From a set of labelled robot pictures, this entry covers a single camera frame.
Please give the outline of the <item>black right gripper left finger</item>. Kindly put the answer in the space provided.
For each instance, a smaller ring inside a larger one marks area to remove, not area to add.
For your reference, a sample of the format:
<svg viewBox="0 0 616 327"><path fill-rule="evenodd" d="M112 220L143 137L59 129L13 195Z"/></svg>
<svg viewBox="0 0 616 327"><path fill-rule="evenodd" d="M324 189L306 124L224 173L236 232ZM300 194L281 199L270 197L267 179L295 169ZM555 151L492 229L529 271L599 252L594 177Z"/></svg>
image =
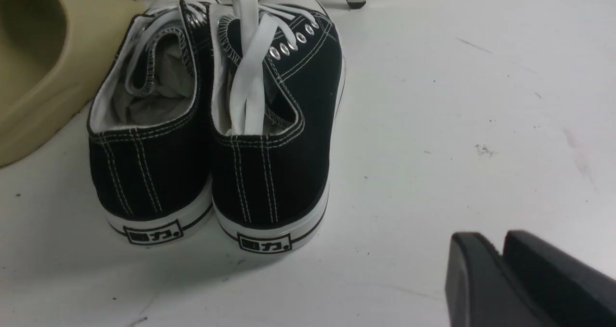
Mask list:
<svg viewBox="0 0 616 327"><path fill-rule="evenodd" d="M557 327L478 232L449 241L445 298L452 327Z"/></svg>

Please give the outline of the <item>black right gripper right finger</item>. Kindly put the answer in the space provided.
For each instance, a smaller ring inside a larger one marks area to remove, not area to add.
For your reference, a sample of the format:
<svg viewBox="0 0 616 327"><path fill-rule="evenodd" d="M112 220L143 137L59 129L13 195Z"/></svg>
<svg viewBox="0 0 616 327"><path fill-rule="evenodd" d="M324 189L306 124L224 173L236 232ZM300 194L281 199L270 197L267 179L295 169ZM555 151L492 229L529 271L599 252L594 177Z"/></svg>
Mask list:
<svg viewBox="0 0 616 327"><path fill-rule="evenodd" d="M508 231L502 257L562 327L616 325L615 279L523 230Z"/></svg>

